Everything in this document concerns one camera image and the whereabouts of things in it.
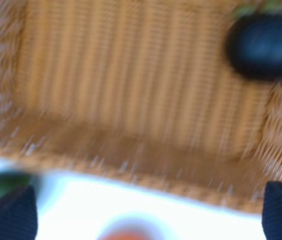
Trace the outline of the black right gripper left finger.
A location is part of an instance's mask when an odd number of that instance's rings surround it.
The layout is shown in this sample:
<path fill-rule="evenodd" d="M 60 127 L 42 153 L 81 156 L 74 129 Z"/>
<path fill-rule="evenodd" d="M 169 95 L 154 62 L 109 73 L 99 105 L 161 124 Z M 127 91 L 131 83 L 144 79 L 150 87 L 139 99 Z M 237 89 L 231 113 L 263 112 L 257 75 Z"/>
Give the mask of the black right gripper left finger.
<path fill-rule="evenodd" d="M 0 240 L 34 240 L 38 233 L 33 186 L 20 186 L 0 197 Z"/>

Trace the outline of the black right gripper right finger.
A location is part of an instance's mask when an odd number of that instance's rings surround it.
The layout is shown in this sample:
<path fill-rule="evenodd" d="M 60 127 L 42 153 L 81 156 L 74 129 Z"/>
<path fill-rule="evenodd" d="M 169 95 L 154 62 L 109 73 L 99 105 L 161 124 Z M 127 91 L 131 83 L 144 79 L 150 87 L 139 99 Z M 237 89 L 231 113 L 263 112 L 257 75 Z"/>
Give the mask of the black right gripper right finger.
<path fill-rule="evenodd" d="M 269 181 L 265 186 L 262 228 L 267 240 L 282 240 L 282 182 Z"/>

